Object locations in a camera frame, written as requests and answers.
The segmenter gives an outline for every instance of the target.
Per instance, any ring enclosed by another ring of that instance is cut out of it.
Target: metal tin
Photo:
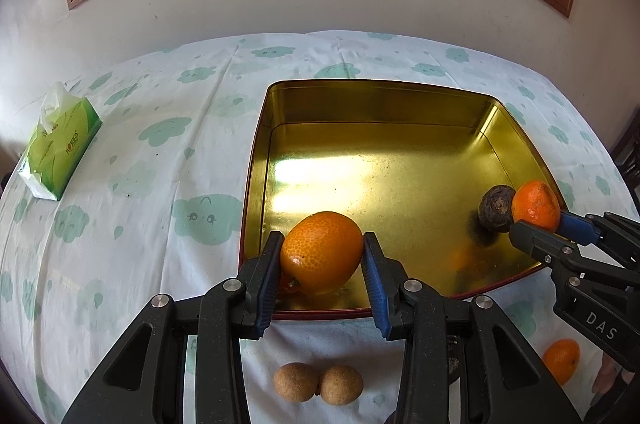
[[[270,86],[249,165],[240,260],[271,230],[285,235],[318,211],[376,233],[387,257],[440,294],[466,298],[539,264],[507,234],[479,226],[493,185],[547,182],[540,154],[495,98],[384,80],[289,80]],[[340,290],[278,300],[280,319],[370,315],[360,269]]]

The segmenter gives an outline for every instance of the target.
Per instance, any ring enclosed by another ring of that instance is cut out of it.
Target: dark purple fruit
[[[494,185],[480,200],[478,219],[480,224],[493,232],[509,232],[513,223],[511,200],[516,190],[509,185]]]

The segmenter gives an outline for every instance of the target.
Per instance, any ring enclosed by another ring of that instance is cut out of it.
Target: tablecloth
[[[153,295],[198,296],[235,276],[259,109],[270,84],[299,78],[381,78],[490,94],[526,131],[574,213],[638,219],[606,149],[572,104],[544,76],[492,55],[330,31],[211,39],[104,68],[66,83],[89,98],[104,124],[62,200],[33,198],[14,175],[0,203],[0,357],[44,422],[60,422]],[[187,208],[209,209],[218,223],[190,225],[180,215]],[[594,247],[582,251],[611,261]],[[600,353],[553,315],[548,271],[491,295],[538,353],[559,338],[578,341],[582,358],[564,388],[584,414]],[[383,423],[396,405],[403,344],[384,341],[370,319],[273,322],[263,339],[241,347],[253,422]],[[194,338],[188,350],[185,422],[192,423]],[[292,361],[351,364],[364,392],[345,407],[319,397],[286,403],[271,377]]]

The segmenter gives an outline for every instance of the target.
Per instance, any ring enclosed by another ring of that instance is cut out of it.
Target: logo on tissue pack
[[[74,135],[71,137],[71,140],[69,140],[69,143],[66,145],[66,152],[70,153],[71,151],[73,151],[74,146],[76,145],[77,142],[78,142],[78,132],[76,131]]]

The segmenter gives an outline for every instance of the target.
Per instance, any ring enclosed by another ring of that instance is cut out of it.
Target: tray rim
[[[258,115],[258,125],[255,128],[254,139],[251,145],[251,153],[250,153],[251,157],[249,160],[249,166],[247,169],[246,181],[244,185],[244,204],[242,206],[242,226],[240,230],[240,241],[239,241],[239,248],[238,248],[238,270],[240,270],[242,263],[244,263],[244,227],[246,224],[247,205],[249,200],[249,182],[251,178],[251,169],[252,169],[252,163],[254,159],[254,150],[255,150],[255,144],[256,144],[257,135],[258,135],[258,128],[260,127],[259,122],[260,122],[260,119],[262,118],[262,114],[264,113],[264,109],[267,105],[267,98],[271,93],[273,93],[273,90],[275,88],[279,88],[279,87],[287,87],[292,89],[302,88],[302,87],[331,87],[330,84],[335,84],[336,82],[358,82],[358,81],[380,83],[382,85],[380,87],[382,88],[392,87],[394,89],[398,89],[399,86],[402,86],[405,89],[415,89],[416,91],[423,91],[423,90],[426,91],[426,88],[432,88],[432,92],[435,92],[435,93],[442,93],[442,94],[448,94],[448,95],[460,95],[460,94],[464,95],[464,94],[471,93],[474,95],[482,96],[487,102],[490,102],[491,104],[493,104],[495,107],[497,107],[501,111],[503,115],[505,115],[505,117],[507,118],[511,126],[516,131],[519,132],[522,138],[524,138],[524,141],[527,143],[529,150],[533,153],[533,157],[539,163],[542,162],[543,171],[546,170],[546,173],[548,173],[548,178],[550,181],[549,186],[552,188],[552,190],[556,194],[556,197],[558,197],[561,210],[566,210],[566,202],[564,201],[562,192],[560,191],[558,184],[556,184],[556,179],[554,178],[551,170],[546,165],[546,162],[542,158],[542,155],[540,154],[536,146],[533,144],[532,140],[529,138],[527,133],[524,131],[522,126],[513,118],[513,115],[511,115],[507,107],[502,103],[502,101],[500,101],[500,99],[498,99],[497,97],[494,97],[493,95],[488,95],[486,93],[471,91],[466,89],[439,86],[437,84],[409,82],[409,81],[403,81],[403,80],[364,79],[364,78],[362,79],[357,79],[357,78],[356,79],[344,79],[344,78],[304,79],[302,78],[302,79],[291,79],[291,80],[278,80],[276,82],[271,83],[267,88],[267,90],[265,91],[264,99],[262,100],[262,107],[260,108],[260,114]],[[492,283],[491,285],[487,285],[486,287],[482,287],[480,289],[471,290],[469,292],[464,292],[464,293],[456,294],[454,296],[449,296],[449,297],[451,299],[473,298],[474,296],[484,294],[492,290],[496,290],[500,287],[504,287],[505,285],[510,285],[511,283],[517,280],[526,278],[532,275],[533,273],[538,272],[539,270],[542,270],[543,268],[545,268],[545,266],[541,263],[538,263],[537,265],[531,267],[530,269],[527,269],[519,274],[516,274],[515,276],[511,276],[508,279]],[[358,308],[358,309],[335,309],[335,310],[277,310],[276,309],[274,310],[271,319],[279,320],[279,321],[327,321],[327,320],[362,319],[363,317],[372,317],[372,312],[370,307]]]

